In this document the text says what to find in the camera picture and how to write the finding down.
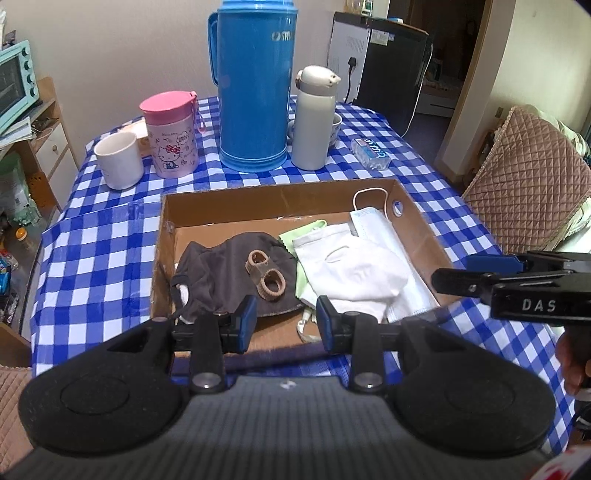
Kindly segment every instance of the doorway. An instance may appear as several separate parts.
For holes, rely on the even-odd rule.
[[[429,33],[433,56],[404,139],[433,165],[469,87],[491,0],[390,0],[388,16]]]

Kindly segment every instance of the drawer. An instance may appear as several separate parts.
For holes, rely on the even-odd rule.
[[[74,162],[72,152],[67,150],[62,157],[55,172],[49,179],[49,185],[53,195],[56,197],[60,209],[63,210],[66,206],[70,193],[72,192],[72,185],[78,175],[78,167]]]
[[[49,178],[53,167],[56,166],[56,161],[60,158],[61,153],[68,146],[68,140],[64,133],[64,128],[61,123],[57,124],[55,130],[51,132],[51,135],[45,143],[41,146],[39,151],[36,153],[37,161],[41,167],[43,173]]]

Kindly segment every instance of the brown hair tie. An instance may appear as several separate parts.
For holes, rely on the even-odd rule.
[[[285,277],[265,252],[250,252],[245,267],[262,299],[277,300],[285,293]]]

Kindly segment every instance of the black face mask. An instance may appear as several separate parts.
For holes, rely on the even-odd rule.
[[[262,299],[246,271],[245,264],[253,250],[265,252],[285,278],[285,293],[277,300]],[[183,317],[190,323],[206,312],[233,312],[244,295],[249,294],[256,296],[258,317],[293,312],[303,307],[296,297],[296,265],[296,259],[283,244],[263,232],[241,233],[213,248],[191,242],[170,284],[171,296],[177,310],[184,308]],[[189,289],[185,307],[179,285]]]

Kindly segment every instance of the thermos lid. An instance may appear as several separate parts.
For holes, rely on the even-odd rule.
[[[302,92],[318,96],[334,96],[340,77],[326,67],[309,65],[295,77],[295,86]]]
[[[191,115],[197,94],[174,90],[146,98],[139,104],[148,125],[167,125]]]
[[[297,13],[293,0],[223,0],[219,8],[220,12],[236,10]]]

